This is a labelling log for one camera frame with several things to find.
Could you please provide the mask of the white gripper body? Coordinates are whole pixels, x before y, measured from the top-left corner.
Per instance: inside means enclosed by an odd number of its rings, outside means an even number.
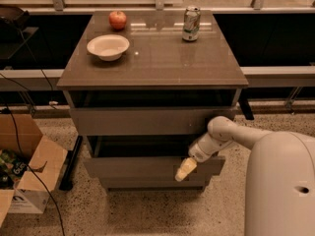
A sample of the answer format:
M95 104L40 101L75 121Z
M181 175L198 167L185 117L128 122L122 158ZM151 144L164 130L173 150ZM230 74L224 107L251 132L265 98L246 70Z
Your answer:
M219 141L206 133L193 142L188 149L188 154L197 162L205 162L218 150Z

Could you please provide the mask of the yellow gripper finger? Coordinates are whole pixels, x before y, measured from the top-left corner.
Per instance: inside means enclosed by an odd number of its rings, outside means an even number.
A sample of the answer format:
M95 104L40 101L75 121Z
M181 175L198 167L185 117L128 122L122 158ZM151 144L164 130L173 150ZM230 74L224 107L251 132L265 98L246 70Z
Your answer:
M194 158L185 158L175 174L175 180L177 182L183 181L191 172L197 167L197 162Z

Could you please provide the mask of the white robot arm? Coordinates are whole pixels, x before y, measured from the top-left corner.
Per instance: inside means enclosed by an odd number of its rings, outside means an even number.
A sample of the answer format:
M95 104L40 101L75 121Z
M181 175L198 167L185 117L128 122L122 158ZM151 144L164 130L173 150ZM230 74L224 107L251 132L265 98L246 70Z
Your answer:
M177 169L184 180L199 163L232 144L250 150L244 236L315 236L315 138L240 126L218 116Z

